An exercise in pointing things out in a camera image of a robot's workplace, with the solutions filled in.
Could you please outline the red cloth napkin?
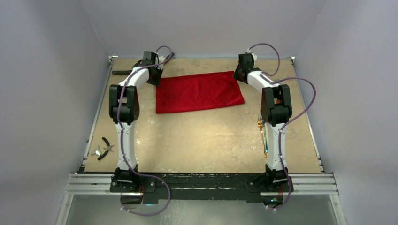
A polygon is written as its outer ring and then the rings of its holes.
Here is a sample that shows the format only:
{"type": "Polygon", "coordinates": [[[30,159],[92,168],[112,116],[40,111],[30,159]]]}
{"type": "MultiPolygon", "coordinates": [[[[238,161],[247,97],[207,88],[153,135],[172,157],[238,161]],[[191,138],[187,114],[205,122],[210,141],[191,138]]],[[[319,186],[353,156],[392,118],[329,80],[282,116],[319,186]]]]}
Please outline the red cloth napkin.
{"type": "Polygon", "coordinates": [[[157,114],[224,108],[245,103],[232,71],[162,78],[156,87],[157,114]]]}

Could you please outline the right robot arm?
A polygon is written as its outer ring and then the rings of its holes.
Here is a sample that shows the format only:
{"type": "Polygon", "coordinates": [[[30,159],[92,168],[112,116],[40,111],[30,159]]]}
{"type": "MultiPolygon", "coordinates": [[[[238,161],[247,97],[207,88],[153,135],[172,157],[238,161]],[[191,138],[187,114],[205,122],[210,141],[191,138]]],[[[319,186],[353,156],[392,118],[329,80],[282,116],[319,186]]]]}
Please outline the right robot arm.
{"type": "Polygon", "coordinates": [[[233,77],[249,84],[261,93],[258,127],[263,143],[266,170],[263,184],[270,191],[276,190],[288,179],[283,128],[292,116],[290,88],[278,84],[254,67],[255,57],[251,53],[238,55],[238,65],[233,77]]]}

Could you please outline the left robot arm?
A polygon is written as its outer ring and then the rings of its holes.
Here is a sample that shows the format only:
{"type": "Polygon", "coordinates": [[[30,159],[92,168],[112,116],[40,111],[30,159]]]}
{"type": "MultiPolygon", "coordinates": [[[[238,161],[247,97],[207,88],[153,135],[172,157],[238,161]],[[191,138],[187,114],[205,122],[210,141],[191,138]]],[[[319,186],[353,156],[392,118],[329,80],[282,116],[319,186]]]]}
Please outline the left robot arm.
{"type": "Polygon", "coordinates": [[[140,108],[138,89],[144,83],[159,84],[164,57],[144,52],[143,59],[133,66],[125,80],[109,87],[109,116],[115,123],[118,138],[118,162],[113,182],[121,183],[129,192],[140,185],[134,151],[135,125],[140,108]]]}

